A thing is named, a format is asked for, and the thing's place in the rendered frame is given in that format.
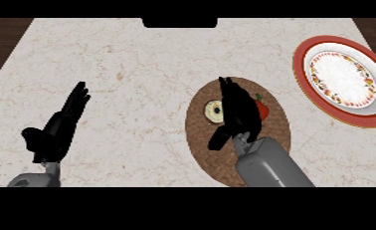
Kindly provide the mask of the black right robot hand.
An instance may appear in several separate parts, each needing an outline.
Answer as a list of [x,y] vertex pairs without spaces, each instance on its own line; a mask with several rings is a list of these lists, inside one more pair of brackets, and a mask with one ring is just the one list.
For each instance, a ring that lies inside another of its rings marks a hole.
[[229,78],[218,78],[221,90],[222,125],[207,141],[209,150],[221,150],[228,139],[247,133],[246,143],[256,140],[260,132],[257,106],[247,91]]

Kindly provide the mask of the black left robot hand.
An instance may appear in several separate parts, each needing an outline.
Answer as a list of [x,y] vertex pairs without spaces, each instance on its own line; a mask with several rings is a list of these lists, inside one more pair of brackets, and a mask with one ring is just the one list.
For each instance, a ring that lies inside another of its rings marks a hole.
[[33,163],[60,162],[66,156],[86,102],[91,96],[85,83],[73,87],[61,109],[51,115],[42,129],[26,127],[20,134]]

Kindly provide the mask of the cupcake with pale frosting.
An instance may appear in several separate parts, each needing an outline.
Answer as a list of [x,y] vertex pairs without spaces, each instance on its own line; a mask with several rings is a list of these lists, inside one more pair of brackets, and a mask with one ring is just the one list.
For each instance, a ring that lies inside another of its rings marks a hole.
[[203,115],[213,123],[222,122],[221,101],[209,101],[203,108]]

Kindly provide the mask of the brown woven round placemat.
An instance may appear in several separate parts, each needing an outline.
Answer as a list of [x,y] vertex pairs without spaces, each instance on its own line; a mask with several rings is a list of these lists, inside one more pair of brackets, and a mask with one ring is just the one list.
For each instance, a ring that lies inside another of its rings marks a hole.
[[[250,97],[260,96],[260,103],[268,108],[268,115],[260,122],[259,137],[271,137],[281,145],[284,151],[290,150],[290,129],[283,108],[268,90],[253,81],[231,77],[231,81],[247,91]],[[185,134],[187,145],[194,161],[209,175],[221,184],[234,187],[244,187],[246,184],[235,172],[234,164],[237,156],[226,141],[219,151],[207,149],[207,141],[219,127],[219,123],[212,123],[204,115],[203,108],[207,102],[221,100],[218,80],[210,81],[196,92],[187,107]]]

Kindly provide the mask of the red-rimmed white floral plate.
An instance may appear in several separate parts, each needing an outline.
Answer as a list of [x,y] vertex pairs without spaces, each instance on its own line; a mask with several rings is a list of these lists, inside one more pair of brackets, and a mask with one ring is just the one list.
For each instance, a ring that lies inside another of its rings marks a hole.
[[291,69],[315,106],[343,123],[376,128],[376,53],[342,37],[315,36],[296,47]]

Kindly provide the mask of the red pepper with green stem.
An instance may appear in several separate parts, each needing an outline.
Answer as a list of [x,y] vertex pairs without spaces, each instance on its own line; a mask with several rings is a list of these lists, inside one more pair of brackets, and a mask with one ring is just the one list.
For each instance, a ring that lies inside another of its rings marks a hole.
[[255,104],[256,104],[256,107],[257,107],[257,113],[259,113],[260,121],[263,121],[265,118],[266,118],[266,115],[268,115],[268,107],[260,102],[260,94],[255,94]]

